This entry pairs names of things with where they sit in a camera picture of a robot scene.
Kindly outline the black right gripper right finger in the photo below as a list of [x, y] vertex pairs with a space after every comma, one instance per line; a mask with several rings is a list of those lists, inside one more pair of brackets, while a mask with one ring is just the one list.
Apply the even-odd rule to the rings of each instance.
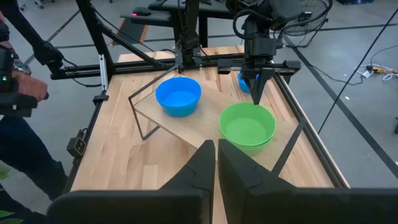
[[296, 187], [224, 139], [218, 172], [228, 224], [398, 224], [398, 189]]

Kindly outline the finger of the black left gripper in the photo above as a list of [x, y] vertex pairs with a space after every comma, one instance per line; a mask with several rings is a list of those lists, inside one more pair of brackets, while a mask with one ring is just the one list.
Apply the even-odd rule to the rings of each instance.
[[242, 73], [242, 79], [246, 82], [246, 85], [251, 89], [252, 88], [251, 76], [244, 71], [242, 71], [241, 73]]
[[274, 75], [275, 72], [273, 70], [263, 70], [260, 72], [259, 77], [253, 80], [253, 86], [251, 87], [251, 97], [255, 105], [260, 103], [265, 85], [267, 81], [270, 80]]

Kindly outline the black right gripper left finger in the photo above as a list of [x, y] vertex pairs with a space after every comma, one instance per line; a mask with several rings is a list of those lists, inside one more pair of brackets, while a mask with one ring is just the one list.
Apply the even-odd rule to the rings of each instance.
[[51, 204], [48, 224], [211, 224], [215, 145], [206, 140], [159, 190], [82, 190]]

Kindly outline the blue plastic mini bowl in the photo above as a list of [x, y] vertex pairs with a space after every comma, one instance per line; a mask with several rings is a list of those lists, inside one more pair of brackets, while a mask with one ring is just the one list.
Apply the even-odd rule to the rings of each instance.
[[187, 91], [175, 91], [168, 95], [156, 95], [156, 100], [167, 115], [185, 117], [195, 112], [200, 97]]
[[182, 108], [198, 103], [201, 85], [188, 77], [175, 77], [162, 82], [155, 91], [155, 98], [161, 106]]
[[246, 85], [246, 82], [242, 79], [242, 73], [239, 72], [238, 73], [238, 84], [239, 87], [241, 89], [241, 91], [245, 92], [245, 93], [250, 93], [250, 88]]

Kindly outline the wooden shelf riser black legs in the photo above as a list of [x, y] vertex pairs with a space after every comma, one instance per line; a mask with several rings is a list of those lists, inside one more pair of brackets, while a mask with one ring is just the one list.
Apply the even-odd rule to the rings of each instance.
[[[198, 148], [206, 140], [213, 140], [215, 144], [222, 138], [218, 126], [221, 112], [229, 105], [236, 103], [234, 98], [221, 93], [214, 88], [200, 83], [202, 97], [198, 109], [186, 117], [177, 118], [167, 115], [165, 110], [155, 99], [155, 91], [132, 104], [135, 113], [152, 121], [187, 144]], [[302, 129], [298, 125], [278, 119], [276, 133], [261, 152], [251, 154], [251, 157], [265, 168], [275, 169], [279, 173], [287, 161]]]

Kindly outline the black computer mouse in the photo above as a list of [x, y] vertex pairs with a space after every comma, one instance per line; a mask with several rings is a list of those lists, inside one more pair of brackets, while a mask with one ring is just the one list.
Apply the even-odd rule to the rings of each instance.
[[133, 16], [149, 16], [151, 11], [146, 7], [135, 7], [132, 11]]

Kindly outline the orange striped floor mat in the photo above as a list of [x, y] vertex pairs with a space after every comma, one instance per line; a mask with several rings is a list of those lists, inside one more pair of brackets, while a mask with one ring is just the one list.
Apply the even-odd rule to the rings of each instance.
[[144, 44], [149, 26], [132, 23], [129, 19], [122, 19], [118, 26], [110, 24], [115, 34], [129, 44]]

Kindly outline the green leafy plant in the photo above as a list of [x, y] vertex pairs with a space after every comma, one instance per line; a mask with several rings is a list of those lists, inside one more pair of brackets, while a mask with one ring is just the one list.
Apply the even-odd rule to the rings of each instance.
[[[0, 164], [0, 180], [6, 179], [8, 177], [9, 169]], [[0, 224], [21, 224], [23, 219], [13, 218], [14, 212], [9, 212], [0, 209]]]

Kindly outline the person's hand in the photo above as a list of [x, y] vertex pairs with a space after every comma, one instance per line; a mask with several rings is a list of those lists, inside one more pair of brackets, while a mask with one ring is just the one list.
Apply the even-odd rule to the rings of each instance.
[[24, 95], [33, 96], [37, 101], [47, 99], [47, 84], [22, 72], [13, 71], [12, 77], [19, 84], [18, 92]]

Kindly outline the person's wristwatch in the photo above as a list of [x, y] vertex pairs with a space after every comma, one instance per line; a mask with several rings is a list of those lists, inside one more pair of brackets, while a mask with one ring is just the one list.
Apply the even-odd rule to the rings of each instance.
[[28, 75], [32, 74], [30, 67], [19, 59], [15, 59], [13, 62], [13, 70], [21, 73], [25, 73]]

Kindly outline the silver aluminium bracket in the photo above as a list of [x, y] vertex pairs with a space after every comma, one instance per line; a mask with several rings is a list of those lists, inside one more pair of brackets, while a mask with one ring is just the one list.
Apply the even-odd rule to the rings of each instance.
[[101, 87], [103, 91], [108, 89], [108, 74], [106, 68], [106, 60], [103, 54], [99, 55], [99, 70], [101, 77]]

